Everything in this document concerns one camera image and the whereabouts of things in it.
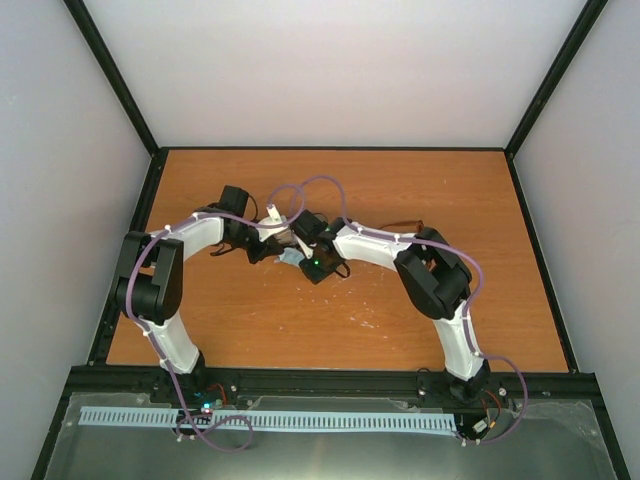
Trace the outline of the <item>black glasses case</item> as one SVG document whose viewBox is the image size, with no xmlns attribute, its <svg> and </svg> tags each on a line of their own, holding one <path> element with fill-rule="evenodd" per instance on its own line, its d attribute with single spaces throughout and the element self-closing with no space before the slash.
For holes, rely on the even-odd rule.
<svg viewBox="0 0 640 480">
<path fill-rule="evenodd" d="M 271 229 L 269 240 L 282 248 L 297 248 L 299 245 L 297 236 L 290 226 Z"/>
</svg>

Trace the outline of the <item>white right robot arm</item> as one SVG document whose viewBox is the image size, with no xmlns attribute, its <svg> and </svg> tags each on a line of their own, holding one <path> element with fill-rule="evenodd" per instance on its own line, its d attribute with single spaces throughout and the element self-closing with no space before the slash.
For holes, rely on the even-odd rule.
<svg viewBox="0 0 640 480">
<path fill-rule="evenodd" d="M 350 261 L 397 273 L 411 304 L 433 321 L 451 397 L 461 404 L 478 397 L 490 367 L 471 323 L 472 274 L 437 230 L 393 234 L 342 219 L 327 223 L 309 211 L 293 221 L 291 229 L 304 253 L 299 267 L 314 284 L 332 274 L 349 277 Z"/>
</svg>

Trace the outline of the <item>brown sunglasses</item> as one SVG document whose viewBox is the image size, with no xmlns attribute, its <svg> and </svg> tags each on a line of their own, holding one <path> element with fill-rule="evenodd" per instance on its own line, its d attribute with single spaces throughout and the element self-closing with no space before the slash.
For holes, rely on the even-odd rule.
<svg viewBox="0 0 640 480">
<path fill-rule="evenodd" d="M 379 227 L 380 230 L 394 233 L 418 234 L 425 228 L 422 220 L 405 220 L 386 223 Z"/>
</svg>

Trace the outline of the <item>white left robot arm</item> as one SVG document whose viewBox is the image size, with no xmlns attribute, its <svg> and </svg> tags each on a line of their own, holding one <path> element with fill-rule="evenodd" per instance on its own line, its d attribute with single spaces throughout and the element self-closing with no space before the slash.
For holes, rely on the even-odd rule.
<svg viewBox="0 0 640 480">
<path fill-rule="evenodd" d="M 218 201 L 187 220 L 155 233 L 131 231 L 123 240 L 109 298 L 140 328 L 161 368 L 175 374 L 172 388 L 186 402 L 206 395 L 208 378 L 204 354 L 179 312 L 185 261 L 219 244 L 245 251 L 251 264 L 284 252 L 271 229 L 262 240 L 257 220 L 242 220 L 252 200 L 246 190 L 226 185 Z"/>
</svg>

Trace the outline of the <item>light blue cleaning cloth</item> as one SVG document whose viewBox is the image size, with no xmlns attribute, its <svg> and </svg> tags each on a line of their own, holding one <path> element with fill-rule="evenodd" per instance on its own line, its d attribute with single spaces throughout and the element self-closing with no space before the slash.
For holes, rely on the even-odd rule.
<svg viewBox="0 0 640 480">
<path fill-rule="evenodd" d="M 306 256 L 303 252 L 296 248 L 287 247 L 284 251 L 279 254 L 274 262 L 282 263 L 286 265 L 291 265 L 293 267 L 298 268 L 300 263 L 306 259 Z"/>
</svg>

